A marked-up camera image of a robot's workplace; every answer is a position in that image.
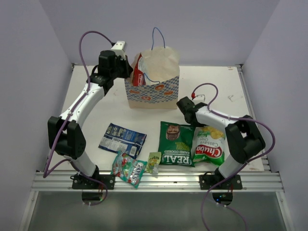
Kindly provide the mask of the red Chuba chips bag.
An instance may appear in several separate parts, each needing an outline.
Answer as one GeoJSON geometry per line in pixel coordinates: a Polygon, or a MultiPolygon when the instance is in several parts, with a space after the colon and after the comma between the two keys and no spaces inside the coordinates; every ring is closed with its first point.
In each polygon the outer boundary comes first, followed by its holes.
{"type": "Polygon", "coordinates": [[[133,86],[144,86],[146,85],[145,75],[147,74],[147,67],[145,64],[145,59],[140,53],[137,58],[137,62],[134,65],[132,85],[133,86]]]}

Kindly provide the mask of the checkered paper bag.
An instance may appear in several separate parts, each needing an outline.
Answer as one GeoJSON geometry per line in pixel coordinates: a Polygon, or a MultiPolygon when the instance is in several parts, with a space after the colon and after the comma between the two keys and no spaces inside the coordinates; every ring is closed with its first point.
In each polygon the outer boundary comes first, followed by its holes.
{"type": "MultiPolygon", "coordinates": [[[[161,31],[154,27],[152,33],[158,31],[163,45],[155,46],[154,38],[150,49],[140,52],[145,59],[147,74],[146,85],[133,86],[132,77],[125,80],[125,90],[130,108],[138,109],[176,109],[180,81],[180,55],[177,50],[166,45],[161,31]]],[[[132,68],[137,62],[135,56],[132,68]]]]}

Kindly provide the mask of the green Chuba cassava chips bag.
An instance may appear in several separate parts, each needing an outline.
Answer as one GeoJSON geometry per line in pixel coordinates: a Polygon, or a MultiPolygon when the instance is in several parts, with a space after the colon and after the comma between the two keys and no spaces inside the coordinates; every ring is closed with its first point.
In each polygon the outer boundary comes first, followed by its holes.
{"type": "Polygon", "coordinates": [[[193,162],[209,162],[216,166],[222,165],[225,160],[225,139],[224,133],[214,127],[196,128],[193,138],[193,162]]]}

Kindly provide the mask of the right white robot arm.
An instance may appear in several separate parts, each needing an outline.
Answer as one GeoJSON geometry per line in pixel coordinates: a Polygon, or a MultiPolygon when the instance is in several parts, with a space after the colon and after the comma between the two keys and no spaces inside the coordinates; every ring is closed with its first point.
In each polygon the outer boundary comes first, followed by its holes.
{"type": "Polygon", "coordinates": [[[205,103],[195,104],[188,97],[177,102],[185,121],[194,127],[205,125],[223,132],[229,149],[225,162],[215,170],[214,183],[220,189],[231,184],[231,177],[265,147],[265,141],[252,117],[231,117],[211,111],[205,103]]]}

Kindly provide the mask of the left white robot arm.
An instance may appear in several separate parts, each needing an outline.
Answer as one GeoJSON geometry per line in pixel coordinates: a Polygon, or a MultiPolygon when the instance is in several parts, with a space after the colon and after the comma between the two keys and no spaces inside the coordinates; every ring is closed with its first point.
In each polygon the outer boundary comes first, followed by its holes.
{"type": "Polygon", "coordinates": [[[46,164],[50,164],[54,152],[62,155],[84,175],[83,183],[89,189],[99,186],[100,177],[95,174],[98,171],[97,166],[85,151],[86,140],[82,126],[95,105],[114,85],[114,80],[130,76],[132,68],[125,55],[124,42],[116,42],[110,50],[100,53],[97,71],[90,75],[73,104],[60,116],[52,116],[48,120],[51,153],[46,164]]]}

